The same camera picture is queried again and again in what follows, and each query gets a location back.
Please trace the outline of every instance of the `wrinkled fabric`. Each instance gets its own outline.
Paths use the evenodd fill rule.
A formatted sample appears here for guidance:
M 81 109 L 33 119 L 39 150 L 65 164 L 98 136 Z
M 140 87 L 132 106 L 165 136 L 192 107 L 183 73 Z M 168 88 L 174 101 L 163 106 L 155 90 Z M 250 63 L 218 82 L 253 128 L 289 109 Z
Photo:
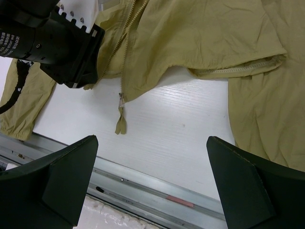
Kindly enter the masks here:
M 99 78 L 121 77 L 126 102 L 174 65 L 200 79 L 241 77 L 275 69 L 286 53 L 260 0 L 124 0 L 99 22 Z
M 0 106 L 6 104 L 16 87 L 18 81 L 16 62 L 17 60 L 13 60 L 10 65 Z M 0 114 L 0 131 L 10 137 L 27 140 L 33 131 L 35 119 L 51 95 L 54 85 L 55 81 L 40 70 L 39 63 L 35 63 L 29 70 L 15 105 Z
M 236 145 L 305 171 L 305 1 L 262 0 L 287 60 L 279 68 L 229 79 L 229 117 Z

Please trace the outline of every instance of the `metal frame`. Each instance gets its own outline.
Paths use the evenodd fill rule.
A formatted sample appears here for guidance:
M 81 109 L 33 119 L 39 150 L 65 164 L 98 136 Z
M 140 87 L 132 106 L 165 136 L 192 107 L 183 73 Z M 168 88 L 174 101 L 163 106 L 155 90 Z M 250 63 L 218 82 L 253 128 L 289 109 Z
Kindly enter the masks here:
M 33 134 L 21 142 L 0 135 L 0 162 L 25 164 L 66 145 Z M 220 201 L 97 157 L 88 195 L 169 229 L 226 229 Z M 191 207 L 168 200 L 179 198 Z

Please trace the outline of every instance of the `white table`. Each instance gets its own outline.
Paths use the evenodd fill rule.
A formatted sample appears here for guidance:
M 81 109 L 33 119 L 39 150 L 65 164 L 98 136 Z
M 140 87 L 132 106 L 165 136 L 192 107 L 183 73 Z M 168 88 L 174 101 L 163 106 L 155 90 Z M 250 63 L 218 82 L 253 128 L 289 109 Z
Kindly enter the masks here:
M 2 94 L 9 61 L 0 59 Z M 99 140 L 98 156 L 219 199 L 206 150 L 208 136 L 234 142 L 227 110 L 227 81 L 204 81 L 186 69 L 169 69 L 155 89 L 125 104 L 127 134 L 114 133 L 119 118 L 119 79 L 94 90 L 56 89 L 34 132 L 71 144 Z

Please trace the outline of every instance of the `cable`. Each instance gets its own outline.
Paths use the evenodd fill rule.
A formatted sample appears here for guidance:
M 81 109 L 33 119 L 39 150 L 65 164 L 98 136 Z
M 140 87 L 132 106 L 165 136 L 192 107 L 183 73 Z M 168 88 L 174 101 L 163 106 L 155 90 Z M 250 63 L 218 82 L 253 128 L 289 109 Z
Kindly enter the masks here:
M 11 109 L 12 106 L 15 105 L 17 102 L 19 95 L 21 94 L 21 91 L 25 85 L 25 80 L 29 74 L 29 69 L 32 66 L 33 62 L 23 62 L 20 60 L 17 60 L 17 74 L 18 74 L 18 82 L 15 87 L 15 90 L 13 94 L 11 95 L 10 99 L 7 101 L 5 105 L 0 107 L 0 114 L 8 111 Z

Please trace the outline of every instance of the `white tabletop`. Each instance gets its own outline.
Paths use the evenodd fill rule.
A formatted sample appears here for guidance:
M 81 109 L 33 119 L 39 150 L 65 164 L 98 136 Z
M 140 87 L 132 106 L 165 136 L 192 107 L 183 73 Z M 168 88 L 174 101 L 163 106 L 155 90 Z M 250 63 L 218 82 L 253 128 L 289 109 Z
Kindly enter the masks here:
M 0 59 L 0 90 L 8 63 Z M 197 80 L 182 67 L 169 69 L 158 87 L 125 104 L 126 135 L 114 133 L 119 92 L 119 79 L 102 80 L 89 91 L 57 85 L 34 132 L 65 144 L 95 134 L 98 156 L 219 199 L 206 141 L 216 135 L 234 142 L 227 81 Z

